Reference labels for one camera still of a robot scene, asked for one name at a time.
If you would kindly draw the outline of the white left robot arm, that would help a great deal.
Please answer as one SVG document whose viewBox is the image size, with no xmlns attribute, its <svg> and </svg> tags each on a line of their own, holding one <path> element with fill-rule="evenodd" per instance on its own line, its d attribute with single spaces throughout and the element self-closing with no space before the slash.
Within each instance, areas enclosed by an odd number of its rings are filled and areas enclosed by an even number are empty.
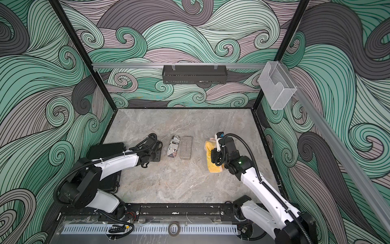
<svg viewBox="0 0 390 244">
<path fill-rule="evenodd" d="M 161 150 L 162 142 L 154 133 L 129 149 L 122 142 L 92 146 L 87 156 L 59 180 L 53 199 L 63 206 L 89 207 L 107 214 L 123 211 L 123 201 L 115 196 L 121 172 L 159 162 Z"/>
</svg>

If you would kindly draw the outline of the black tape roll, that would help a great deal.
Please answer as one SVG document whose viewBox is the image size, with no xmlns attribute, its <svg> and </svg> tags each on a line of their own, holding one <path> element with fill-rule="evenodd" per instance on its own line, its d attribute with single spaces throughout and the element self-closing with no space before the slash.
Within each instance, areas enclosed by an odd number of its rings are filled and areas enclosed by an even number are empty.
<svg viewBox="0 0 390 244">
<path fill-rule="evenodd" d="M 168 225 L 168 234 L 169 236 L 176 237 L 180 234 L 181 232 L 181 227 L 178 222 L 171 222 Z"/>
</svg>

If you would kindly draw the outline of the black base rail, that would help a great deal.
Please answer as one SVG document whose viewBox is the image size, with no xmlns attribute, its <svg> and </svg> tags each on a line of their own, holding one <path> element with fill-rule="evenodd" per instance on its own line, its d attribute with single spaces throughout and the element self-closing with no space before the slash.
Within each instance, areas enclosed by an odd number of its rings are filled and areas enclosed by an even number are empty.
<svg viewBox="0 0 390 244">
<path fill-rule="evenodd" d="M 254 217 L 244 216 L 239 205 L 223 203 L 126 203 L 109 216 L 116 220 L 147 223 L 159 219 L 186 220 L 206 218 L 211 222 L 252 223 Z"/>
</svg>

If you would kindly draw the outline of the black corner frame post right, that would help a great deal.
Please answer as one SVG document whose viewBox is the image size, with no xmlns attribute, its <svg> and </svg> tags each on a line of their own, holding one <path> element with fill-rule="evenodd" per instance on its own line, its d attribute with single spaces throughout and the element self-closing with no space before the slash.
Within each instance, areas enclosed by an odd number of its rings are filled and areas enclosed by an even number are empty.
<svg viewBox="0 0 390 244">
<path fill-rule="evenodd" d="M 282 63 L 282 58 L 283 58 L 285 52 L 287 51 L 287 48 L 289 47 L 295 32 L 298 29 L 298 26 L 301 22 L 301 19 L 304 15 L 309 3 L 310 3 L 310 1 L 299 1 L 298 7 L 294 13 L 292 20 L 290 21 L 287 32 L 283 38 L 282 44 L 281 44 L 279 50 L 277 51 L 276 57 L 275 57 L 273 62 L 279 61 Z M 254 111 L 258 110 L 260 103 L 261 103 L 261 100 L 263 98 L 266 98 L 266 97 L 261 89 L 261 91 L 258 95 L 258 98 L 256 99 L 255 104 L 253 106 Z"/>
</svg>

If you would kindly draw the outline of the aluminium rail right wall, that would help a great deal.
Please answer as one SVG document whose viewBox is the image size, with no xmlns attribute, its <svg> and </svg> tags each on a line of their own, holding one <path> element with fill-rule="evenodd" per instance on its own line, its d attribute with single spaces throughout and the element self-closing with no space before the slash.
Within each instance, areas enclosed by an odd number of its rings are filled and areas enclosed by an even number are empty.
<svg viewBox="0 0 390 244">
<path fill-rule="evenodd" d="M 318 128 L 318 131 L 330 147 L 333 155 L 342 164 L 343 168 L 353 180 L 355 186 L 375 213 L 383 228 L 387 233 L 389 233 L 389 203 L 381 195 L 373 182 L 362 170 L 358 162 L 356 162 L 352 153 L 348 150 L 346 145 L 341 141 L 333 128 L 324 118 L 325 110 L 323 109 L 323 102 L 315 83 L 313 81 L 310 81 L 309 83 L 299 83 L 294 77 L 294 74 L 285 64 L 280 62 L 279 65 L 281 66 L 282 74 L 284 74 L 289 83 L 297 89 L 295 91 L 296 98 L 301 102 L 308 116 Z"/>
</svg>

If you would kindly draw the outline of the aluminium rail back wall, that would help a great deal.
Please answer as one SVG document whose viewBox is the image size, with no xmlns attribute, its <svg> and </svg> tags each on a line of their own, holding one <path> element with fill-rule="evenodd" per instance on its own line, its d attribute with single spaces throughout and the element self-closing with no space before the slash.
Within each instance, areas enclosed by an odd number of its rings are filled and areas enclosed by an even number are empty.
<svg viewBox="0 0 390 244">
<path fill-rule="evenodd" d="M 114 63 L 100 62 L 91 64 L 94 69 L 162 69 L 164 66 L 225 66 L 227 69 L 258 70 L 263 69 L 266 63 Z"/>
</svg>

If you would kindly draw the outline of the black flat box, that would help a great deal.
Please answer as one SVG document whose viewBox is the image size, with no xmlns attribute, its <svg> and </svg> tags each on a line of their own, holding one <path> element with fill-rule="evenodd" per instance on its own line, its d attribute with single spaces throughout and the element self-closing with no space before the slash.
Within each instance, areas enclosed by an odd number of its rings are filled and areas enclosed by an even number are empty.
<svg viewBox="0 0 390 244">
<path fill-rule="evenodd" d="M 86 154 L 86 157 L 90 160 L 98 158 L 105 158 L 114 154 L 122 153 L 126 150 L 123 142 L 99 144 L 91 146 Z M 113 173 L 100 181 L 99 189 L 108 193 L 115 194 L 118 192 L 120 186 L 121 171 Z"/>
</svg>

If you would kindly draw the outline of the black wall tray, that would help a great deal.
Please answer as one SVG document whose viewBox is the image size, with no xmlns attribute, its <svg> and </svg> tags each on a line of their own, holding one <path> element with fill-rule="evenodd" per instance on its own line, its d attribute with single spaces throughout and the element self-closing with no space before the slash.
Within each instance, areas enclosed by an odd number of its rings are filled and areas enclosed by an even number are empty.
<svg viewBox="0 0 390 244">
<path fill-rule="evenodd" d="M 162 77 L 165 84 L 225 84 L 228 73 L 219 65 L 165 65 Z"/>
</svg>

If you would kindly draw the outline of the black corner frame post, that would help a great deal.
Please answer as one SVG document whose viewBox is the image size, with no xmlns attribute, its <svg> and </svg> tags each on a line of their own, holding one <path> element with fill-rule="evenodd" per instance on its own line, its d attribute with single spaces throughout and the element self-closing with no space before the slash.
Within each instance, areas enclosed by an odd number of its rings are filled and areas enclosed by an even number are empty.
<svg viewBox="0 0 390 244">
<path fill-rule="evenodd" d="M 283 58 L 285 52 L 287 51 L 287 48 L 289 47 L 295 32 L 298 29 L 298 26 L 301 22 L 301 19 L 304 15 L 309 3 L 310 3 L 310 1 L 299 1 L 298 7 L 294 13 L 292 20 L 290 21 L 287 32 L 283 38 L 282 44 L 281 44 L 279 50 L 277 51 L 276 57 L 275 57 L 273 62 L 279 61 L 282 63 L 282 58 Z M 258 110 L 260 103 L 261 103 L 261 100 L 263 98 L 266 98 L 266 97 L 261 89 L 261 91 L 258 95 L 258 98 L 256 99 L 255 104 L 253 106 L 254 111 Z"/>
<path fill-rule="evenodd" d="M 58 19 L 60 20 L 61 24 L 63 25 L 65 31 L 67 32 L 68 36 L 70 37 L 72 43 L 75 45 L 76 47 L 76 50 L 78 51 L 78 53 L 80 54 L 83 62 L 86 64 L 87 66 L 87 69 L 88 71 L 91 73 L 95 83 L 97 84 L 97 86 L 100 88 L 101 92 L 103 93 L 104 97 L 106 98 L 106 100 L 108 101 L 111 109 L 116 112 L 118 109 L 112 99 L 112 97 L 110 96 L 103 80 L 102 80 L 102 77 L 101 75 L 95 71 L 92 67 L 92 61 L 89 57 L 89 55 L 87 54 L 85 48 L 83 47 L 75 29 L 73 28 L 71 22 L 69 21 L 65 11 L 63 10 L 61 4 L 59 1 L 55 1 L 55 0 L 49 0 L 48 1 L 49 4 L 51 5 L 51 7 L 53 8 L 54 12 L 56 13 Z"/>
</svg>

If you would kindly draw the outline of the black corner frame post left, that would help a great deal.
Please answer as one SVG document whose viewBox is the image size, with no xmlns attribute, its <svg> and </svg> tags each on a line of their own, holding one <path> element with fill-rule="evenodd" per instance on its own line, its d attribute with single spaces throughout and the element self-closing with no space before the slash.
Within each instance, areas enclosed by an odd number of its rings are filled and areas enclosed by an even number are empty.
<svg viewBox="0 0 390 244">
<path fill-rule="evenodd" d="M 61 24 L 63 25 L 65 31 L 67 32 L 68 36 L 70 37 L 72 43 L 75 45 L 76 47 L 76 50 L 78 51 L 78 53 L 80 54 L 83 62 L 86 64 L 87 66 L 87 69 L 88 71 L 91 73 L 95 83 L 97 84 L 97 86 L 100 88 L 101 92 L 103 93 L 104 97 L 106 98 L 106 100 L 108 101 L 111 109 L 116 112 L 118 109 L 112 99 L 112 97 L 110 96 L 103 80 L 102 80 L 102 77 L 101 75 L 95 71 L 92 67 L 92 61 L 89 57 L 89 55 L 87 54 L 85 48 L 83 47 L 75 29 L 73 28 L 71 22 L 69 21 L 65 11 L 63 10 L 61 4 L 59 1 L 55 1 L 55 0 L 49 0 L 48 1 L 49 4 L 51 5 L 51 7 L 53 8 L 54 12 L 56 13 L 58 19 L 60 20 Z"/>
</svg>

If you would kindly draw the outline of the clear acrylic wall holder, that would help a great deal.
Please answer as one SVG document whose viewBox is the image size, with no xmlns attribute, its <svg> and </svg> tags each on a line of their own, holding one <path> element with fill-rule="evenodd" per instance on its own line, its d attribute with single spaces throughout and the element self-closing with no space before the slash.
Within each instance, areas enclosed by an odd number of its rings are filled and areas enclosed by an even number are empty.
<svg viewBox="0 0 390 244">
<path fill-rule="evenodd" d="M 283 110 L 297 90 L 289 69 L 279 61 L 267 62 L 258 82 L 272 110 Z"/>
</svg>

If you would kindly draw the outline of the aluminium rail wall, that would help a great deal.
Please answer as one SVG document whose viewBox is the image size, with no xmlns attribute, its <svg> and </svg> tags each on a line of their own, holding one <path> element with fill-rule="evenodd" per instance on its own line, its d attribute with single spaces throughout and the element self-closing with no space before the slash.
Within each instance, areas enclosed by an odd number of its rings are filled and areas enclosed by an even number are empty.
<svg viewBox="0 0 390 244">
<path fill-rule="evenodd" d="M 343 168 L 353 180 L 355 186 L 375 213 L 383 228 L 387 233 L 389 233 L 389 203 L 381 195 L 373 182 L 362 170 L 358 162 L 356 162 L 352 153 L 348 150 L 346 145 L 341 141 L 333 128 L 324 118 L 325 110 L 323 109 L 323 102 L 315 83 L 313 81 L 310 81 L 309 83 L 299 83 L 294 77 L 294 74 L 285 64 L 280 62 L 279 65 L 281 66 L 282 74 L 284 74 L 289 83 L 297 89 L 295 91 L 296 98 L 301 102 L 308 116 L 318 128 L 318 131 L 330 147 L 333 155 L 342 164 Z"/>
<path fill-rule="evenodd" d="M 164 66 L 225 66 L 227 69 L 258 70 L 263 69 L 266 63 L 114 63 L 100 62 L 91 64 L 94 69 L 162 69 Z"/>
</svg>

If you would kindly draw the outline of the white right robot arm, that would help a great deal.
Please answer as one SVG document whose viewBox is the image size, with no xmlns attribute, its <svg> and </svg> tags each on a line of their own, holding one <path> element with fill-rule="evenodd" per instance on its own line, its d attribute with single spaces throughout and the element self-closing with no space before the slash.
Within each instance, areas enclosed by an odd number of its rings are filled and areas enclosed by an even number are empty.
<svg viewBox="0 0 390 244">
<path fill-rule="evenodd" d="M 247 196 L 238 199 L 237 219 L 252 221 L 277 244 L 316 244 L 314 217 L 298 210 L 269 184 L 260 173 L 249 145 L 233 133 L 218 132 L 215 141 L 211 162 L 227 169 L 261 201 L 258 205 Z"/>
</svg>

